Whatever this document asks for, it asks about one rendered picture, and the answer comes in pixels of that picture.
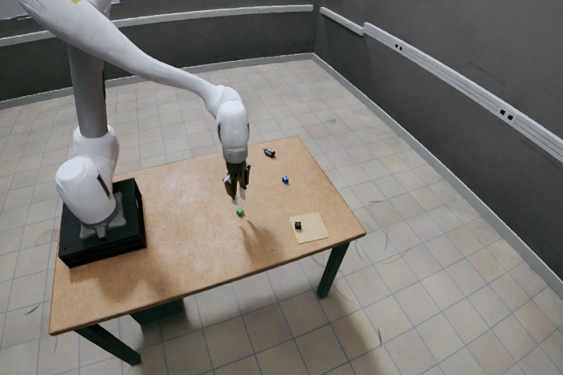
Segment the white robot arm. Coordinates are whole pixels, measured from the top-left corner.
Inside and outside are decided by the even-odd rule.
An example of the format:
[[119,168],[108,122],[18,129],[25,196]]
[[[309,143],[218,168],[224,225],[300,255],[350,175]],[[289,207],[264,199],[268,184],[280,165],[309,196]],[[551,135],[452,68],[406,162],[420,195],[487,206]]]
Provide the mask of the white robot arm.
[[107,239],[108,230],[127,225],[123,195],[112,193],[120,143],[107,124],[103,60],[143,79],[197,94],[217,119],[224,160],[246,160],[249,118],[238,93],[146,55],[109,21],[111,0],[17,1],[68,46],[79,127],[74,131],[74,158],[58,169],[56,189],[81,221],[82,240],[95,235]]

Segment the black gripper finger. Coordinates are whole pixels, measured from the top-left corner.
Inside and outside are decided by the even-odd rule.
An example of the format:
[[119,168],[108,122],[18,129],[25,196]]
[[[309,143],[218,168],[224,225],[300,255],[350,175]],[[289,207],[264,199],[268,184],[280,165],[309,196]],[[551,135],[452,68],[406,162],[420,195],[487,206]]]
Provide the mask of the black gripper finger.
[[237,206],[238,205],[237,182],[239,175],[238,174],[235,175],[235,180],[232,180],[229,177],[229,175],[230,174],[228,174],[228,176],[225,179],[223,178],[222,181],[225,183],[224,186],[227,194],[232,198],[232,203]]
[[238,179],[239,182],[239,194],[240,194],[240,198],[242,198],[243,200],[246,200],[246,185],[249,184],[249,170],[250,170],[250,165],[246,164],[246,168],[244,171],[242,171],[241,177]]

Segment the beige square mat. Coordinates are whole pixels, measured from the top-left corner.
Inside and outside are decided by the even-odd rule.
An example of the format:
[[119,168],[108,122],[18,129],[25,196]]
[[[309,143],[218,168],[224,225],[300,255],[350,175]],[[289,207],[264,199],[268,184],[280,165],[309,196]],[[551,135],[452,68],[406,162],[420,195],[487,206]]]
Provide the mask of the beige square mat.
[[[329,238],[318,212],[289,217],[298,244]],[[295,230],[295,222],[301,222],[301,230]]]

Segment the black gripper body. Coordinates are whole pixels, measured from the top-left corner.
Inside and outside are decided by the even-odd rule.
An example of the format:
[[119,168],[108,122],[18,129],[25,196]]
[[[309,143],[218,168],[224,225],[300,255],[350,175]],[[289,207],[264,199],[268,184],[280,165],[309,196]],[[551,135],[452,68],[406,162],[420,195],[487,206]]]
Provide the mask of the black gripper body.
[[235,175],[236,175],[236,174],[238,174],[238,175],[239,175],[238,178],[240,178],[240,177],[241,177],[241,174],[240,174],[240,173],[241,173],[242,171],[244,171],[245,168],[246,168],[246,160],[244,160],[243,162],[240,162],[240,163],[229,163],[229,162],[227,162],[227,161],[225,161],[225,162],[226,162],[226,168],[227,168],[227,170],[228,170],[227,175],[230,174],[229,177],[230,177],[232,180],[235,180]]

